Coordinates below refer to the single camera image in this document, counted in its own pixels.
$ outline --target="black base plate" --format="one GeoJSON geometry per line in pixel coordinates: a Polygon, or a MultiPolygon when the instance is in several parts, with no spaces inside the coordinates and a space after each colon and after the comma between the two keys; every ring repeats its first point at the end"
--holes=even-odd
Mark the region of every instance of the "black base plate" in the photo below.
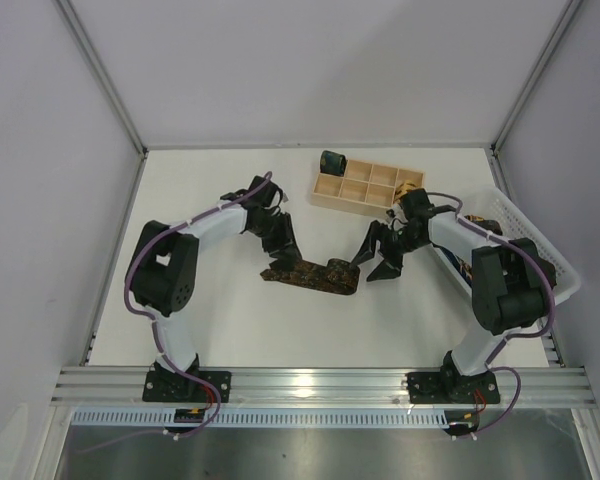
{"type": "MultiPolygon", "coordinates": [[[[200,370],[198,378],[206,380],[220,392],[222,403],[229,401],[231,392],[231,372],[225,371],[205,371],[200,370]]],[[[191,381],[178,377],[177,382],[171,381],[168,376],[165,377],[164,370],[159,369],[149,371],[144,382],[144,391],[142,400],[144,402],[155,403],[206,403],[207,394],[196,384],[191,388],[191,381]]]]}
{"type": "Polygon", "coordinates": [[[412,372],[407,374],[407,390],[409,398],[414,405],[445,405],[459,403],[461,405],[475,405],[474,390],[479,390],[485,398],[487,405],[500,403],[500,392],[496,383],[496,376],[487,372],[484,382],[470,392],[451,397],[443,388],[442,374],[438,372],[412,372]]]}

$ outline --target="dark object in tray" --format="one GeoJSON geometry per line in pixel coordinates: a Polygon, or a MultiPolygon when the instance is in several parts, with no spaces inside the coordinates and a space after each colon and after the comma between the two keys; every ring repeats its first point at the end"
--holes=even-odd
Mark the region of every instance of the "dark object in tray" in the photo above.
{"type": "Polygon", "coordinates": [[[358,289],[360,269],[345,260],[332,258],[327,266],[305,260],[276,260],[260,273],[265,281],[310,288],[337,295],[352,295],[358,289]]]}
{"type": "Polygon", "coordinates": [[[347,168],[347,158],[336,152],[325,150],[320,156],[320,173],[342,177],[347,168]]]}

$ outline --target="red wire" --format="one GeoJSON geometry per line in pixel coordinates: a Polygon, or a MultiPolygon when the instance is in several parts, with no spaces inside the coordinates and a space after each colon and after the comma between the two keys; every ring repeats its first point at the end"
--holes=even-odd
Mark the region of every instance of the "red wire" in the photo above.
{"type": "Polygon", "coordinates": [[[476,405],[478,404],[478,400],[482,402],[482,408],[478,410],[476,413],[481,414],[487,409],[487,399],[484,398],[482,392],[476,388],[476,391],[473,393],[474,398],[476,399],[476,405]]]}
{"type": "Polygon", "coordinates": [[[207,394],[207,406],[205,408],[208,410],[213,405],[213,393],[211,392],[211,390],[209,390],[209,387],[207,387],[206,385],[202,385],[202,389],[207,394]]]}

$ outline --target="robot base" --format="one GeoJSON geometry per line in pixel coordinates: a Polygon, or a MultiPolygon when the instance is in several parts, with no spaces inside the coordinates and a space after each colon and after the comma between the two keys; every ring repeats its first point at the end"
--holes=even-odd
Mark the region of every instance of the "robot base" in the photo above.
{"type": "MultiPolygon", "coordinates": [[[[220,392],[222,403],[228,402],[231,392],[231,372],[200,370],[199,364],[196,357],[187,373],[212,384],[220,392]]],[[[205,404],[207,394],[199,384],[170,372],[155,362],[145,378],[142,400],[149,403],[205,404]]]]}
{"type": "Polygon", "coordinates": [[[451,359],[451,352],[445,355],[439,371],[407,374],[407,390],[414,405],[475,405],[476,390],[487,405],[500,403],[496,376],[489,371],[470,377],[460,375],[451,359]]]}

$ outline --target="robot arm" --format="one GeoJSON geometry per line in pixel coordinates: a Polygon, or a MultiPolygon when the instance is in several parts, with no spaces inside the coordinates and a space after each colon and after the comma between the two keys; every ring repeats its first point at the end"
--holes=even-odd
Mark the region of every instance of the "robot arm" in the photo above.
{"type": "MultiPolygon", "coordinates": [[[[476,389],[489,396],[487,387],[495,379],[488,372],[487,361],[504,338],[546,315],[547,292],[520,256],[460,224],[454,208],[434,206],[425,190],[412,190],[401,197],[399,211],[406,223],[394,229],[395,222],[387,225],[374,221],[352,265],[373,258],[379,244],[383,260],[367,281],[391,279],[401,275],[405,253],[429,244],[445,248],[471,266],[472,308],[478,321],[464,340],[447,353],[440,374],[430,376],[433,386],[424,386],[429,376],[410,379],[412,398],[434,403],[431,392],[435,391],[438,403],[471,403],[476,389]]],[[[555,285],[555,268],[538,257],[533,241],[521,238],[509,243],[527,253],[555,285]]]]}
{"type": "MultiPolygon", "coordinates": [[[[249,190],[264,181],[262,177],[255,177],[249,190]]],[[[156,243],[142,258],[132,279],[131,292],[136,302],[150,309],[156,317],[160,341],[180,370],[197,367],[197,352],[187,330],[187,317],[179,312],[193,294],[201,252],[225,238],[249,231],[261,238],[263,250],[272,258],[302,259],[291,216],[280,208],[284,192],[269,182],[243,203],[223,208],[245,192],[239,190],[224,195],[217,204],[217,212],[156,243]]],[[[147,223],[131,263],[152,238],[169,228],[171,225],[157,221],[147,223]]],[[[164,369],[172,370],[161,356],[157,362],[164,369]]]]}

